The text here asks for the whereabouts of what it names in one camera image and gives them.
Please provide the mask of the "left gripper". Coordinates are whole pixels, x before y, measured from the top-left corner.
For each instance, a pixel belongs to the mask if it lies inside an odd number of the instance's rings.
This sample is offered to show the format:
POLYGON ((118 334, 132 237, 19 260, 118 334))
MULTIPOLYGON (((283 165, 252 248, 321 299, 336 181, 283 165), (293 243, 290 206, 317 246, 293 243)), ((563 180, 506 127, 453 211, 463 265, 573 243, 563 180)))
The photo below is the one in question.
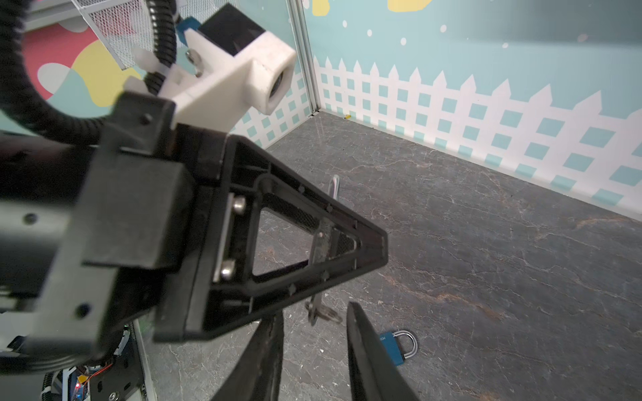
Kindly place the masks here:
POLYGON ((207 234, 224 217, 230 136, 173 125, 175 105, 120 96, 96 145, 1 135, 1 309, 33 327, 4 371, 103 359, 125 324, 157 308, 182 338, 207 234))

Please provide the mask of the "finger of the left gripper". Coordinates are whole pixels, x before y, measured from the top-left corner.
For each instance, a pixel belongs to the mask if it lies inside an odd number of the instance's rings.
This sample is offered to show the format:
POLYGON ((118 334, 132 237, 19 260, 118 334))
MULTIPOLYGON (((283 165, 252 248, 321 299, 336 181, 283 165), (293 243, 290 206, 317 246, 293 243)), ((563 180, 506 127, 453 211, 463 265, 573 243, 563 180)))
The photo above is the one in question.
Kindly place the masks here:
POLYGON ((239 135, 185 134, 197 191, 159 343, 208 341, 388 261, 385 231, 239 135))

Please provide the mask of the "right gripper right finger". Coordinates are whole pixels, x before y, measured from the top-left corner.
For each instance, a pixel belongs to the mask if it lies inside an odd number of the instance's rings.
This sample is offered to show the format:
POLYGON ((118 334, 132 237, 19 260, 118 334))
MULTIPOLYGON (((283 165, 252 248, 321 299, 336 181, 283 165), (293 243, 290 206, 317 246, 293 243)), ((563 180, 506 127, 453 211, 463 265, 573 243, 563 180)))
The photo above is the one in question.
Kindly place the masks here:
POLYGON ((353 400, 418 401, 357 302, 347 308, 347 348, 353 400))

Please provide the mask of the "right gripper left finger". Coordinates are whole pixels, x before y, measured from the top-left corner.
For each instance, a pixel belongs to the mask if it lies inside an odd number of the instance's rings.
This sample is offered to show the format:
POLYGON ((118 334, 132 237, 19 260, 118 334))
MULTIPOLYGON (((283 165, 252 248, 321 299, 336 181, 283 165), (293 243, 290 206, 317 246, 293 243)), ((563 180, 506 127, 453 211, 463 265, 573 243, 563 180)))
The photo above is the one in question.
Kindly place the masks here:
POLYGON ((212 400, 278 400, 284 357, 284 316, 261 320, 234 370, 212 400))

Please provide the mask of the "blue padlock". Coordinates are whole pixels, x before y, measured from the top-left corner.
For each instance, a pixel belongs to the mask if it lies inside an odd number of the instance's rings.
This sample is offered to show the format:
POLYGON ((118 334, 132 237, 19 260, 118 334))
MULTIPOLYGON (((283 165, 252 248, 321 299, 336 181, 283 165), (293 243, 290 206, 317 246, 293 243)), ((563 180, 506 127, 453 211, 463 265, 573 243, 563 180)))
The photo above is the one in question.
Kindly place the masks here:
POLYGON ((406 359, 413 358, 419 351, 419 344, 416 335, 409 330, 401 329, 397 331, 383 332, 379 335, 387 354, 391 358, 394 366, 401 366, 406 359), (405 338, 411 342, 409 351, 401 347, 401 339, 405 338))

